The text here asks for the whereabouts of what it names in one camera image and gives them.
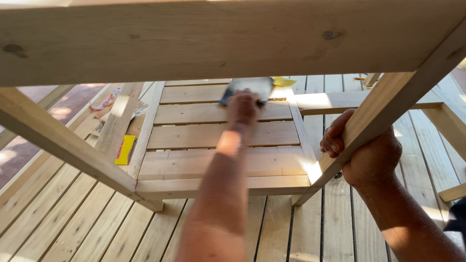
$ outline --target wooden deck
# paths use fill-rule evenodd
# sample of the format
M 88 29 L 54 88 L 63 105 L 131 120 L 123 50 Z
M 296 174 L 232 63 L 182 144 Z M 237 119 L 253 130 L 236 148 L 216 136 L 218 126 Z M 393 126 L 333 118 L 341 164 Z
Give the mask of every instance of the wooden deck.
M 353 77 L 359 74 L 293 76 L 298 80 L 293 91 L 363 90 Z M 142 94 L 148 94 L 149 87 Z M 439 87 L 464 94 L 451 74 Z M 304 117 L 315 145 L 337 116 Z M 90 115 L 77 132 L 92 144 L 96 137 L 87 134 L 97 124 Z M 449 203 L 442 202 L 437 192 L 466 183 L 466 163 L 420 110 L 404 114 L 394 128 L 403 145 L 397 176 L 443 228 Z M 314 152 L 321 155 L 317 146 Z M 23 173 L 29 180 L 0 195 L 0 262 L 174 261 L 193 199 L 164 200 L 164 210 L 154 214 L 48 153 L 37 158 L 43 164 L 32 164 Z M 250 197 L 247 259 L 396 261 L 357 191 L 343 178 L 331 180 L 301 207 L 292 207 L 289 196 Z

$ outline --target wooden slat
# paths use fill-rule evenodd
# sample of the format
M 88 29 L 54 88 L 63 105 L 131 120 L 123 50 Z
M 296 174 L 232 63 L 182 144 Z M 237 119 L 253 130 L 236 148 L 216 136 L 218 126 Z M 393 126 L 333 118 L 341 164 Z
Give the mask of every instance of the wooden slat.
M 156 126 L 147 149 L 215 148 L 226 127 L 227 124 Z M 295 123 L 257 123 L 249 146 L 266 145 L 299 145 Z
M 160 261 L 185 207 L 186 199 L 164 200 L 164 210 L 154 214 L 132 262 Z
M 88 196 L 96 184 L 95 181 L 94 178 L 82 173 L 11 261 L 22 262 L 24 258 L 27 258 L 29 262 L 39 261 L 57 234 L 75 214 L 75 210 Z
M 346 123 L 342 132 L 344 151 L 334 159 L 328 154 L 319 159 L 322 176 L 313 183 L 309 193 L 317 192 L 341 170 L 355 150 L 387 130 L 465 57 L 465 30 L 466 21 L 462 21 L 416 72 L 384 73 Z
M 90 195 L 45 254 L 42 261 L 69 262 L 114 193 L 115 190 L 105 184 L 97 183 L 96 187 L 94 187 Z
M 96 149 L 105 154 L 103 159 L 110 163 L 113 163 L 117 157 L 143 85 L 143 82 L 123 85 L 100 132 Z
M 147 180 L 137 184 L 136 192 L 144 199 L 194 198 L 202 179 Z M 309 187 L 307 175 L 249 177 L 251 196 L 300 194 Z
M 141 127 L 141 133 L 139 134 L 139 138 L 131 158 L 130 169 L 128 171 L 128 174 L 134 179 L 137 179 L 139 170 L 141 169 L 141 164 L 147 148 L 147 143 L 149 142 L 149 137 L 152 133 L 152 125 L 158 110 L 158 103 L 160 102 L 163 88 L 164 82 L 157 82 L 152 90 L 149 108 L 147 109 L 143 126 Z
M 228 85 L 172 86 L 164 88 L 160 104 L 216 103 Z M 275 87 L 269 100 L 285 100 L 283 87 Z
M 366 87 L 372 87 L 377 80 L 379 79 L 382 73 L 370 73 L 366 76 L 366 79 L 363 81 L 363 85 Z
M 16 88 L 0 89 L 1 124 L 114 189 L 131 194 L 136 180 Z
M 341 114 L 350 108 L 358 108 L 369 94 L 368 91 L 321 93 L 296 96 L 299 111 L 303 116 Z M 410 109 L 431 109 L 442 104 L 433 92 L 428 92 Z
M 265 103 L 257 117 L 260 122 L 292 119 L 287 101 Z M 214 123 L 226 123 L 226 106 L 218 103 L 161 105 L 154 119 L 155 125 Z
M 153 212 L 134 203 L 115 238 L 102 258 L 102 262 L 128 262 L 152 219 Z
M 289 197 L 267 197 L 256 262 L 286 261 L 291 221 Z
M 0 24 L 11 25 L 0 29 L 2 86 L 413 71 L 466 8 L 458 0 L 412 0 L 402 11 L 373 0 L 71 5 L 0 11 Z
M 99 262 L 133 203 L 116 192 L 71 261 Z
M 202 178 L 215 150 L 147 152 L 139 180 Z M 252 147 L 246 156 L 248 176 L 305 175 L 304 155 L 299 146 Z
M 186 85 L 208 85 L 208 84 L 228 84 L 231 78 L 223 79 L 198 79 L 198 80 L 175 80 L 167 81 L 165 86 L 186 86 Z

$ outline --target sunlight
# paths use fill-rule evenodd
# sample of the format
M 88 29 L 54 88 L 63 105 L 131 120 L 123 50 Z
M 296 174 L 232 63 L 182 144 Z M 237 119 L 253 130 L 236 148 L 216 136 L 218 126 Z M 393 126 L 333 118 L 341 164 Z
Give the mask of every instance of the sunlight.
M 320 261 L 319 255 L 313 255 L 313 254 L 303 253 L 303 252 L 290 253 L 290 259 L 293 259 L 294 261 L 299 261 L 299 262 Z
M 424 207 L 424 206 L 421 206 L 421 208 L 427 213 L 427 215 L 432 220 L 443 221 L 443 217 L 439 209 L 432 208 L 432 207 Z
M 402 137 L 403 134 L 400 133 L 400 131 L 396 130 L 396 129 L 393 129 L 393 132 L 395 133 L 395 137 Z
M 295 96 L 300 107 L 306 108 L 332 108 L 332 103 L 326 93 L 312 94 L 312 96 Z

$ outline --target wooden frame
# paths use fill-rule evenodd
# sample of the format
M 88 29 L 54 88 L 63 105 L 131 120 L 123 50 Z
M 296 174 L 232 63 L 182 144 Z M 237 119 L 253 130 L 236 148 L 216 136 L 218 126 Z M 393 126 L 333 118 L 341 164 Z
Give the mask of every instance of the wooden frame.
M 0 27 L 0 33 L 8 36 L 4 40 L 4 52 L 0 53 L 3 72 L 0 86 L 386 72 L 369 94 L 354 93 L 351 94 L 353 103 L 332 103 L 330 107 L 310 107 L 306 100 L 313 95 L 294 96 L 290 88 L 285 88 L 307 176 L 250 177 L 248 184 L 252 195 L 293 194 L 292 203 L 301 205 L 341 170 L 357 148 L 378 136 L 409 109 L 423 109 L 435 124 L 445 121 L 453 124 L 455 128 L 451 130 L 439 129 L 464 158 L 464 146 L 455 141 L 455 137 L 465 136 L 464 116 L 444 94 L 436 90 L 428 92 L 466 56 L 466 2 L 411 0 L 403 3 L 402 12 L 396 1 L 373 0 L 365 0 L 361 3 L 364 8 L 357 9 L 344 1 L 329 5 L 320 0 L 292 0 L 287 8 L 282 8 L 281 1 L 262 0 L 149 3 L 116 0 L 103 5 L 90 5 L 82 0 L 73 1 L 66 8 L 1 10 L 0 24 L 9 26 Z M 183 8 L 190 12 L 176 15 Z M 219 16 L 218 10 L 228 10 L 230 14 Z M 384 13 L 371 10 L 384 10 Z M 135 12 L 139 13 L 137 18 L 133 16 Z M 78 23 L 77 19 L 93 23 L 92 17 L 97 13 L 105 17 L 99 17 L 101 23 L 89 34 L 88 27 Z M 377 16 L 368 25 L 359 19 L 363 14 L 366 19 L 367 14 Z M 395 24 L 386 24 L 385 15 L 389 15 Z M 290 17 L 301 17 L 304 21 Z M 332 28 L 327 26 L 327 20 L 332 21 Z M 117 30 L 107 30 L 108 23 Z M 288 26 L 295 30 L 290 32 L 290 41 L 270 41 L 266 36 L 277 34 L 275 30 L 283 24 L 293 24 Z M 309 24 L 315 27 L 307 30 Z M 420 30 L 420 24 L 426 30 Z M 388 27 L 399 29 L 384 30 Z M 247 31 L 238 37 L 237 32 L 242 28 L 247 28 Z M 165 33 L 153 33 L 159 30 Z M 294 32 L 302 31 L 308 33 L 293 37 Z M 177 40 L 185 34 L 189 34 L 194 42 Z M 58 35 L 62 41 L 45 42 Z M 203 40 L 211 39 L 212 35 L 225 37 L 215 43 Z M 358 48 L 364 48 L 365 55 L 372 60 L 357 59 Z M 297 57 L 294 50 L 303 55 Z M 50 55 L 54 52 L 61 56 Z M 288 59 L 277 61 L 277 54 Z M 92 67 L 63 65 L 60 63 L 62 56 L 75 64 L 91 62 Z M 162 103 L 164 84 L 160 85 L 154 89 L 141 143 L 136 148 L 129 174 L 111 161 L 128 126 L 141 83 L 125 84 L 123 95 L 116 101 L 116 105 L 121 104 L 120 111 L 117 113 L 115 107 L 112 109 L 108 120 L 111 124 L 105 125 L 96 148 L 53 119 L 16 88 L 0 88 L 0 124 L 98 181 L 158 211 L 163 207 L 160 199 L 195 196 L 200 183 L 200 179 L 138 181 L 152 123 L 158 105 Z M 329 101 L 338 101 L 340 95 L 328 96 Z M 358 109 L 342 133 L 345 150 L 335 159 L 324 154 L 317 161 L 301 116 L 336 113 L 355 107 Z M 440 195 L 445 199 L 452 197 L 449 193 Z

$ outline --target fingers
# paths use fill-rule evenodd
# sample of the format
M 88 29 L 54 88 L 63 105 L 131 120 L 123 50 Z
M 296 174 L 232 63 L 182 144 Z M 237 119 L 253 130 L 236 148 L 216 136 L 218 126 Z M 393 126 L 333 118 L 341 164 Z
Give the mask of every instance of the fingers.
M 343 131 L 343 128 L 345 127 L 346 123 L 355 111 L 356 109 L 346 110 L 343 114 L 341 114 L 332 122 L 330 127 L 326 130 L 325 134 L 329 137 L 338 136 Z

